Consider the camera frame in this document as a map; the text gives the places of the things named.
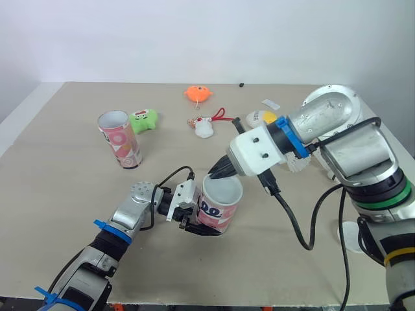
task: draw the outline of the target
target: wire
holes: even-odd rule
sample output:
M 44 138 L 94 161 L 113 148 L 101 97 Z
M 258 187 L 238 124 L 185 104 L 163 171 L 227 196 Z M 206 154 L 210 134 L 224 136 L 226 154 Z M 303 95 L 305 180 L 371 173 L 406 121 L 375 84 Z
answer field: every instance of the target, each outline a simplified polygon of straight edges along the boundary
M 343 188 L 342 195 L 340 198 L 340 206 L 338 209 L 338 231 L 340 235 L 340 245 L 342 246 L 342 254 L 343 254 L 343 260 L 344 260 L 344 271 L 346 272 L 346 290 L 344 292 L 343 302 L 340 306 L 339 311 L 344 311 L 346 304 L 348 302 L 349 298 L 349 292 L 350 292 L 350 270 L 349 270 L 349 261 L 348 256 L 346 252 L 346 245 L 344 243 L 344 234 L 343 234 L 343 210 L 344 210 L 344 201 L 346 199 L 346 189 L 343 187 L 343 185 L 335 185 L 334 187 L 331 187 L 329 190 L 327 190 L 323 195 L 318 199 L 314 209 L 313 209 L 313 215 L 311 217 L 311 228 L 310 228 L 310 242 L 307 244 L 304 240 L 304 237 L 301 233 L 300 226 L 298 225 L 297 219 L 292 212 L 291 208 L 287 204 L 287 202 L 279 195 L 279 193 L 275 194 L 275 198 L 277 201 L 282 205 L 285 212 L 287 213 L 288 217 L 290 218 L 292 227 L 294 228 L 294 232 L 296 233 L 297 239 L 300 242 L 300 244 L 306 249 L 306 250 L 312 250 L 314 248 L 314 241 L 315 241 L 315 230 L 316 230 L 316 220 L 317 220 L 317 214 L 321 207 L 321 204 L 323 201 L 334 191 L 337 189 Z
M 187 165 L 178 168 L 177 170 L 175 170 L 173 173 L 171 173 L 170 175 L 168 175 L 161 183 L 158 183 L 154 186 L 153 188 L 153 192 L 151 194 L 151 201 L 150 201 L 150 225 L 148 225 L 147 227 L 141 228 L 140 231 L 146 231 L 146 230 L 150 230 L 154 227 L 154 197 L 156 196 L 156 191 L 157 188 L 160 188 L 162 185 L 164 185 L 164 183 L 166 181 L 168 181 L 169 179 L 171 179 L 174 175 L 176 175 L 177 173 L 179 173 L 181 170 L 185 170 L 188 169 L 190 171 L 187 180 L 189 179 L 194 179 L 195 178 L 195 173 L 193 172 L 193 169 Z
M 50 294 L 52 293 L 53 288 L 55 287 L 56 283 L 59 281 L 59 279 L 62 276 L 62 274 L 64 274 L 64 272 L 66 271 L 66 269 L 68 269 L 68 267 L 70 265 L 72 265 L 72 263 L 75 261 L 75 259 L 77 259 L 79 257 L 79 255 L 82 253 L 82 251 L 83 251 L 83 249 L 81 249 L 74 257 L 72 257 L 66 263 L 66 265 L 59 271 L 58 275 L 53 279 L 52 284 L 50 285 L 49 289 L 47 290 Z
M 338 208 L 338 233 L 340 235 L 340 245 L 342 246 L 344 271 L 346 272 L 346 291 L 344 292 L 343 302 L 340 306 L 339 311 L 344 311 L 346 304 L 348 303 L 349 292 L 350 292 L 349 260 L 348 260 L 348 254 L 346 251 L 346 245 L 344 243 L 344 234 L 343 234 L 343 210 L 344 210 L 345 199 L 346 199 L 346 189 L 343 188 L 342 196 L 340 197 L 340 206 Z
M 224 118 L 225 116 L 225 108 L 221 108 L 216 112 L 216 114 L 211 118 L 212 121 L 232 121 L 233 118 Z
M 381 266 L 385 266 L 382 261 L 380 261 L 378 258 L 376 258 L 371 253 L 369 253 L 368 249 L 363 245 L 363 237 L 362 237 L 362 232 L 360 230 L 359 230 L 359 234 L 357 236 L 357 241 L 358 241 L 359 246 L 360 246 L 361 250 L 363 251 L 363 253 L 365 253 L 366 255 L 368 255 L 371 259 L 373 259 L 374 261 L 376 261 Z
M 343 132 L 337 133 L 336 135 L 333 135 L 333 136 L 331 136 L 327 139 L 324 139 L 323 141 L 318 141 L 317 143 L 314 144 L 314 146 L 316 148 L 318 148 L 318 147 L 327 145 L 327 144 L 329 144 L 329 143 L 331 143 L 331 142 L 333 142 L 333 141 L 335 141 L 339 138 L 342 138 L 343 136 L 346 136 L 347 134 L 350 134 L 351 132 L 354 132 L 355 130 L 358 130 L 359 128 L 362 128 L 362 127 L 364 127 L 368 124 L 371 124 L 371 123 L 375 123 L 375 125 L 377 127 L 380 127 L 381 123 L 382 123 L 382 120 L 379 117 L 369 118 L 367 120 L 364 120 L 360 123 L 357 123 L 357 124 L 353 125 L 351 128 L 348 128 L 347 130 L 344 130 Z
M 304 237 L 302 235 L 300 226 L 298 225 L 297 219 L 292 212 L 291 208 L 287 204 L 287 202 L 281 197 L 280 194 L 275 194 L 275 198 L 277 201 L 282 205 L 285 212 L 287 213 L 288 217 L 290 218 L 291 224 L 294 228 L 294 232 L 296 233 L 297 239 L 300 242 L 300 244 L 307 250 L 310 251 L 314 248 L 314 241 L 316 236 L 316 221 L 317 221 L 317 214 L 320 210 L 321 205 L 323 204 L 323 201 L 334 191 L 336 191 L 339 188 L 342 188 L 343 185 L 338 184 L 334 187 L 331 187 L 329 190 L 325 191 L 323 195 L 318 199 L 314 209 L 313 209 L 313 215 L 311 217 L 311 224 L 310 224 L 310 242 L 307 244 L 304 240 Z

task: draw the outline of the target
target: orange fish toy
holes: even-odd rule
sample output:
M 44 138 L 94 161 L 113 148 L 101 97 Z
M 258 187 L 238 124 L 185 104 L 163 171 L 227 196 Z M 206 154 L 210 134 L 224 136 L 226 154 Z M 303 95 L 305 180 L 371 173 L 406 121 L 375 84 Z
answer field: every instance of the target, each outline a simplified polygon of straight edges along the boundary
M 199 102 L 204 102 L 213 94 L 206 86 L 189 86 L 184 93 L 192 102 L 196 102 L 195 109 L 199 109 Z

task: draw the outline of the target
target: white wall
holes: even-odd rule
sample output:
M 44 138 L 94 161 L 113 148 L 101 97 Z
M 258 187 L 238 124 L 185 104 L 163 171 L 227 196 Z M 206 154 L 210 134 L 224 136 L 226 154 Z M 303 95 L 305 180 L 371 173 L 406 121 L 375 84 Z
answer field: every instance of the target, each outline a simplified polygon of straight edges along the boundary
M 42 80 L 348 84 L 415 151 L 413 0 L 6 6 Z
M 0 3 L 0 122 L 39 83 L 27 46 Z

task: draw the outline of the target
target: blue cable tie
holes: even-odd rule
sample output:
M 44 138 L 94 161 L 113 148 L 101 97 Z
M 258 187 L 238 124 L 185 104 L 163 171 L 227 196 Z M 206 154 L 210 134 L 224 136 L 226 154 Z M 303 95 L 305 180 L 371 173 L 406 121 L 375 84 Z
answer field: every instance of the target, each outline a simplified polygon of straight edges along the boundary
M 43 288 L 37 286 L 34 288 L 36 291 L 40 292 L 43 296 L 46 298 L 46 305 L 41 308 L 41 311 L 46 311 L 50 308 L 52 308 L 56 303 L 60 303 L 61 305 L 67 305 L 70 306 L 72 309 L 75 309 L 76 311 L 85 311 L 84 308 L 82 308 L 77 303 L 74 303 L 73 301 L 67 300 L 67 299 L 61 299 L 58 298 L 58 294 L 56 293 L 49 293 L 48 291 L 44 290 Z
M 285 117 L 279 117 L 275 124 L 278 128 L 282 129 L 284 134 L 287 136 L 290 143 L 294 146 L 294 148 L 298 151 L 298 154 L 301 158 L 308 157 L 310 153 L 304 148 L 301 141 L 298 139 L 296 134 L 291 130 L 288 121 Z
M 99 229 L 108 231 L 108 232 L 112 233 L 113 235 L 118 236 L 119 238 L 121 238 L 125 242 L 127 242 L 128 244 L 132 243 L 132 239 L 128 235 L 126 235 L 125 233 L 123 233 L 122 231 L 120 231 L 120 230 L 118 230 L 114 227 L 111 227 L 106 222 L 102 222 L 100 220 L 95 219 L 95 221 L 93 223 L 95 225 L 97 225 Z

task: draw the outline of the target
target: pink patterned mug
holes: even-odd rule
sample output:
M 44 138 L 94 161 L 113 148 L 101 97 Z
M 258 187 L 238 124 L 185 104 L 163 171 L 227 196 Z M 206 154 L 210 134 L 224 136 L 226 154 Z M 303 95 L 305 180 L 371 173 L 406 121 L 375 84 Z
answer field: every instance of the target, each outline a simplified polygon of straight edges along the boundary
M 198 221 L 224 233 L 242 195 L 242 184 L 236 176 L 220 179 L 205 176 L 197 211 Z
M 98 118 L 98 128 L 123 168 L 140 165 L 143 158 L 126 112 L 113 110 L 103 113 Z

